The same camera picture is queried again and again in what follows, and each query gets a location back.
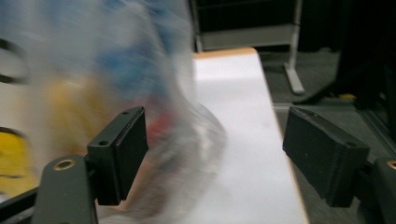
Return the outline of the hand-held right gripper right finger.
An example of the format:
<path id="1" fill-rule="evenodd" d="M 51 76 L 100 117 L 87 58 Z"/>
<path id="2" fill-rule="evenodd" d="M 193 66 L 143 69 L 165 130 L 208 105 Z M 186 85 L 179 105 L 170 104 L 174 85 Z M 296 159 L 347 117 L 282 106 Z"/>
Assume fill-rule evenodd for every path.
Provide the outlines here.
<path id="1" fill-rule="evenodd" d="M 351 205 L 354 176 L 369 154 L 366 144 L 322 116 L 292 107 L 282 148 L 327 205 Z"/>

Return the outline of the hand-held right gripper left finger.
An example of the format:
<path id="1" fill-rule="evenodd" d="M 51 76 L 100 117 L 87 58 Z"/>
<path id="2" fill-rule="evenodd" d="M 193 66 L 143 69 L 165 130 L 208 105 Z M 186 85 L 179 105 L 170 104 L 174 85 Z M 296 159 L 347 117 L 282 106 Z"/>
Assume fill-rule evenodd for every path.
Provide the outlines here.
<path id="1" fill-rule="evenodd" d="M 87 145 L 88 160 L 96 173 L 96 196 L 100 205 L 125 201 L 139 167 L 149 150 L 145 108 L 120 112 Z"/>

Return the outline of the blue snack pouch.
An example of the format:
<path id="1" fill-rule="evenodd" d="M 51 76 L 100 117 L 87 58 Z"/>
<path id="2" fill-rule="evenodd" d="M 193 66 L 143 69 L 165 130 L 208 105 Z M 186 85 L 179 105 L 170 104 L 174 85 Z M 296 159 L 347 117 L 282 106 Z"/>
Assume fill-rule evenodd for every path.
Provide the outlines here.
<path id="1" fill-rule="evenodd" d="M 189 99 L 192 25 L 187 0 L 105 0 L 101 70 L 127 99 Z"/>

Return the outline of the clear plastic bag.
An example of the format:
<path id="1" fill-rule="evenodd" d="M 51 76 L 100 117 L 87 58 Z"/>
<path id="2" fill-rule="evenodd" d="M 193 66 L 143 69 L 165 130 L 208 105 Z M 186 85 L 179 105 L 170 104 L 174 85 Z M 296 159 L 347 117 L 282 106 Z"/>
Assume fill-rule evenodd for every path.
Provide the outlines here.
<path id="1" fill-rule="evenodd" d="M 181 224 L 225 145 L 193 96 L 127 99 L 101 70 L 105 0 L 0 0 L 0 224 Z M 125 201 L 100 205 L 87 145 L 145 108 L 148 152 Z"/>

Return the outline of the black stand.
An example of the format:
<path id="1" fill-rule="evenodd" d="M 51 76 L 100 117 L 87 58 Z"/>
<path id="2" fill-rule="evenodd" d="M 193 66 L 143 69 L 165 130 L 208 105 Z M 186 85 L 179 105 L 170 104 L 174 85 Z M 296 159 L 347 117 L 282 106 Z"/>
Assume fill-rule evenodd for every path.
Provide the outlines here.
<path id="1" fill-rule="evenodd" d="M 341 35 L 335 81 L 301 100 L 313 105 L 332 93 L 350 93 L 362 108 L 379 94 L 396 106 L 396 0 L 340 0 L 332 33 Z"/>

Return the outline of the white metal desk frame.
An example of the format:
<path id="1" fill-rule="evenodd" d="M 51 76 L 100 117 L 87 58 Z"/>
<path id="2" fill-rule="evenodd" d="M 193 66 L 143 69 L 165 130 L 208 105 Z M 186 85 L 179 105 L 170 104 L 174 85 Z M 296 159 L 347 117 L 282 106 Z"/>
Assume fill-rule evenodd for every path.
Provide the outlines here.
<path id="1" fill-rule="evenodd" d="M 296 95 L 305 93 L 303 84 L 296 72 L 303 0 L 294 0 L 291 24 L 208 33 L 203 33 L 200 29 L 197 0 L 190 0 L 190 3 L 195 47 L 198 52 L 214 49 L 289 45 L 290 55 L 289 60 L 284 63 L 284 70 L 292 92 Z"/>

